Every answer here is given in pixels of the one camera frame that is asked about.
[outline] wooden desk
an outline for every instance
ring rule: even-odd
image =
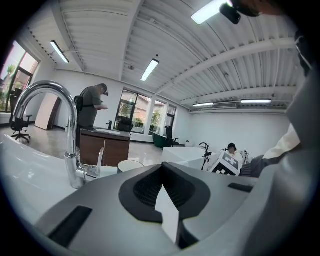
[[[82,128],[80,135],[80,159],[85,165],[97,165],[99,152],[104,148],[102,165],[117,167],[128,160],[131,135],[129,132],[117,131],[120,134],[108,133],[108,130],[97,131],[94,128]]]

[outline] gray shirt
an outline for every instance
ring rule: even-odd
[[[95,86],[91,86],[86,88],[81,96],[83,97],[83,108],[79,113],[78,125],[93,127],[98,113],[98,110],[94,106],[101,105],[101,95]]]

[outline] checkered box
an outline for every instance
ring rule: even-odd
[[[241,167],[242,165],[236,159],[228,155],[226,152],[222,152],[218,160],[210,168],[209,172],[230,176],[239,176]]]

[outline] ceiling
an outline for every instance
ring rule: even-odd
[[[290,19],[242,16],[234,25],[218,13],[197,25],[191,15],[209,2],[60,0],[45,5],[27,27],[57,69],[122,81],[191,110],[205,102],[236,102],[241,109],[239,101],[252,98],[286,109],[304,82]],[[159,65],[140,81],[153,58]]]

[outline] black rubber pad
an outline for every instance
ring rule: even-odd
[[[67,248],[81,229],[92,209],[78,206],[48,236],[57,244]]]
[[[251,190],[252,190],[254,187],[253,187],[253,186],[250,186],[250,185],[241,185],[241,184],[237,184],[237,183],[230,183],[229,186],[228,186],[228,188],[250,193]]]

